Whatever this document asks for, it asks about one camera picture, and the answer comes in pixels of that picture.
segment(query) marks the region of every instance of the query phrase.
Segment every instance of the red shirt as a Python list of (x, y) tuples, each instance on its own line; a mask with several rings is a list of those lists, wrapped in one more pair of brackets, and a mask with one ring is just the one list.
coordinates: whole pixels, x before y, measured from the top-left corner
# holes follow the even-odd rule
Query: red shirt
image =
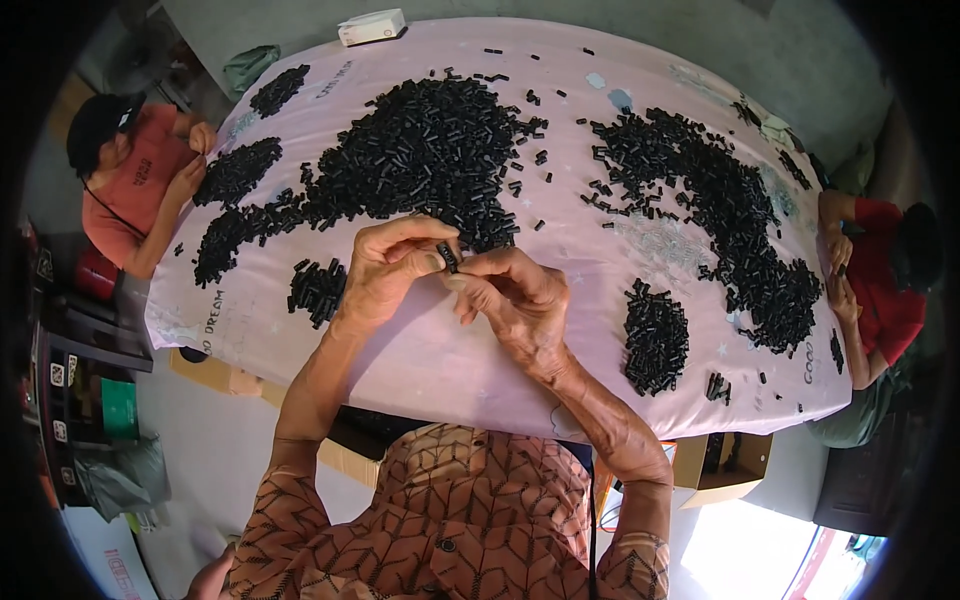
[[(101, 202), (145, 235), (154, 228), (170, 181), (196, 156), (174, 135), (176, 121), (177, 107), (145, 105), (131, 135), (130, 155), (110, 181), (93, 190)], [(143, 241), (87, 191), (84, 231), (97, 250), (120, 269), (130, 252)]]
[(924, 326), (926, 298), (897, 291), (890, 268), (890, 246), (903, 219), (893, 204), (857, 198), (854, 221), (864, 232), (853, 238), (847, 279), (863, 311), (857, 325), (867, 354), (880, 350), (893, 365)]

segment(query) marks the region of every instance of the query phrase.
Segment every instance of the patterned brown shirt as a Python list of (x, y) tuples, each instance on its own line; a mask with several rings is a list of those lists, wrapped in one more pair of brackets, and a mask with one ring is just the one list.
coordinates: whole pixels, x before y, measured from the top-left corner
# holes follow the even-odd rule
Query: patterned brown shirt
[[(588, 598), (589, 476), (556, 441), (456, 425), (387, 450), (373, 501), (331, 525), (314, 473), (272, 468), (229, 575), (234, 598)], [(664, 600), (666, 542), (614, 539), (601, 598)]]

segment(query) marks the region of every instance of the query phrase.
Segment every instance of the black strap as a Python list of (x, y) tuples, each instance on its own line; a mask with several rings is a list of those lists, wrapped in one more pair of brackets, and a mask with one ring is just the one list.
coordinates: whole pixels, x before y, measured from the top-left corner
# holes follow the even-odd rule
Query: black strap
[(124, 219), (123, 217), (121, 217), (121, 216), (118, 215), (117, 213), (113, 212), (113, 209), (112, 209), (112, 208), (110, 208), (109, 206), (107, 206), (106, 204), (104, 204), (104, 201), (102, 201), (102, 200), (100, 200), (99, 198), (97, 198), (97, 195), (93, 193), (93, 190), (91, 190), (89, 187), (86, 186), (86, 181), (85, 181), (85, 180), (81, 180), (81, 181), (84, 182), (84, 189), (90, 194), (90, 196), (93, 197), (93, 200), (95, 200), (95, 201), (97, 201), (98, 203), (100, 203), (100, 206), (102, 206), (103, 208), (105, 208), (111, 215), (113, 215), (113, 218), (114, 218), (114, 219), (116, 219), (116, 220), (119, 221), (120, 223), (122, 223), (122, 224), (124, 224), (125, 226), (127, 226), (127, 229), (129, 229), (130, 231), (133, 231), (134, 233), (136, 233), (136, 234), (140, 237), (140, 241), (143, 241), (143, 240), (147, 239), (147, 234), (146, 234), (146, 233), (144, 233), (143, 231), (141, 231), (141, 230), (138, 229), (138, 228), (135, 228), (133, 225), (131, 225), (130, 223), (128, 223), (126, 219)]

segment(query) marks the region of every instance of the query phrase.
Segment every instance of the gray pants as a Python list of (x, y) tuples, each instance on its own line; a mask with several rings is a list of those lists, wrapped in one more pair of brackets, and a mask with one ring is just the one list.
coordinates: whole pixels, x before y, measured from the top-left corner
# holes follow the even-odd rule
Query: gray pants
[(869, 442), (890, 407), (894, 386), (884, 372), (866, 390), (853, 390), (850, 405), (820, 420), (806, 422), (821, 444), (831, 448), (856, 448)]

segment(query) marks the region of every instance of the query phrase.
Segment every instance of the forearm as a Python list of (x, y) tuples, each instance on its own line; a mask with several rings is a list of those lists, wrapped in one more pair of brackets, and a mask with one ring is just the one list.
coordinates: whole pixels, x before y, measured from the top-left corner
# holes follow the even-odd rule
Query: forearm
[(370, 332), (339, 314), (287, 390), (276, 422), (271, 467), (314, 460), (340, 406), (347, 400), (350, 368)]
[(544, 385), (577, 420), (613, 475), (624, 484), (672, 487), (673, 470), (650, 426), (566, 352), (568, 367)]
[(839, 232), (840, 222), (853, 218), (852, 208), (855, 202), (856, 199), (853, 196), (837, 190), (828, 189), (820, 192), (817, 209), (824, 228)]
[(177, 114), (177, 120), (174, 121), (174, 135), (183, 138), (189, 137), (193, 126), (205, 120), (204, 116), (198, 112), (180, 112)]
[(856, 321), (849, 322), (841, 319), (840, 330), (843, 332), (844, 349), (847, 351), (847, 368), (850, 370), (853, 388), (866, 389), (873, 379), (870, 377), (870, 359), (863, 351), (860, 327)]
[(150, 233), (140, 243), (139, 248), (124, 263), (124, 271), (133, 276), (149, 279), (154, 276), (156, 265), (163, 258), (173, 239), (177, 218), (180, 216), (180, 207), (176, 203), (164, 199), (160, 203), (160, 211), (154, 221)]
[(623, 503), (613, 541), (645, 532), (667, 540), (673, 469), (653, 430), (626, 402), (570, 355), (570, 368), (547, 387), (583, 427), (597, 454), (623, 482)]

